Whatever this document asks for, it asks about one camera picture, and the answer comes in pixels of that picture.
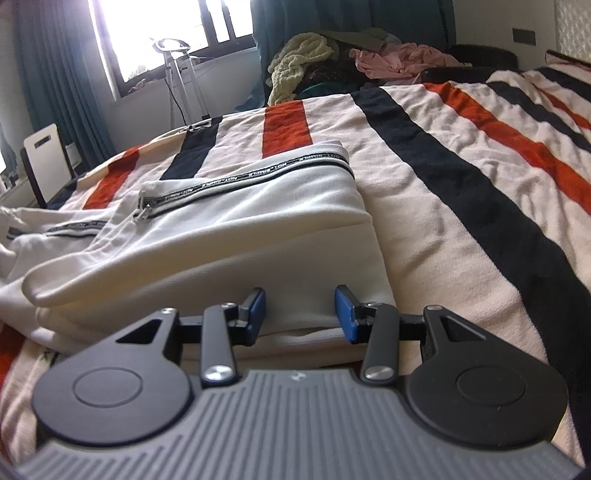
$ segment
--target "orange stripe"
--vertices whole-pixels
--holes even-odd
[[[546,92],[545,90],[542,90],[540,87],[538,87],[537,85],[534,85],[534,87],[544,96],[548,97],[548,100],[550,101],[550,103],[554,106],[554,108],[557,108],[558,110],[562,110],[564,113],[566,113],[569,117],[571,117],[574,120],[574,123],[577,124],[578,127],[580,128],[586,128],[587,130],[591,130],[591,122],[589,122],[585,117],[578,115],[577,113],[574,113],[570,110],[569,107],[567,107],[561,100],[557,99],[554,95],[552,95],[551,93]]]
[[[115,193],[121,188],[123,182],[135,169],[139,159],[139,147],[132,147],[126,150],[123,156],[108,166],[107,175],[99,182],[97,188],[88,197],[84,204],[84,210],[107,207]]]
[[[431,92],[437,93],[458,115],[472,121],[490,138],[515,150],[532,167],[541,168],[548,173],[567,197],[577,202],[585,212],[591,214],[591,186],[589,183],[567,164],[555,158],[543,143],[534,142],[516,129],[499,121],[467,93],[452,87],[449,83],[427,84],[425,87]]]
[[[312,145],[312,137],[301,100],[267,107],[262,135],[262,157]]]
[[[25,337],[23,335],[8,325],[4,325],[0,332],[0,391],[10,370],[10,366],[21,352],[24,342]]]

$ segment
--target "window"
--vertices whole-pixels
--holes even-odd
[[[121,96],[164,77],[154,40],[178,38],[212,59],[255,46],[249,0],[91,0],[97,35]]]

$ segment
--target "white jacket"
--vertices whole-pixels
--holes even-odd
[[[335,143],[216,180],[149,182],[111,210],[2,209],[0,237],[0,318],[68,353],[162,307],[195,315],[262,287],[261,335],[237,357],[334,364],[362,355],[338,328],[335,287],[394,301],[348,154]]]

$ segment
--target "metal screw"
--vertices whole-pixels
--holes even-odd
[[[363,376],[368,380],[381,382],[383,380],[389,380],[392,378],[394,376],[394,370],[390,367],[386,367],[385,365],[375,365],[374,367],[369,367]]]
[[[223,382],[227,380],[234,374],[233,368],[227,365],[214,365],[213,367],[209,367],[203,373],[203,376],[206,380],[210,382]]]

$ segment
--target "striped blanket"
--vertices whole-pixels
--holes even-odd
[[[350,154],[397,306],[419,313],[441,303],[553,365],[570,393],[554,442],[580,463],[591,459],[591,72],[583,68],[371,89],[213,119],[117,155],[50,207],[108,208],[147,180],[216,178],[333,139]],[[23,341],[8,327],[0,333],[1,437],[13,461],[34,448],[28,399],[51,356],[29,341],[21,349]],[[403,372],[419,362],[414,346],[403,349]]]

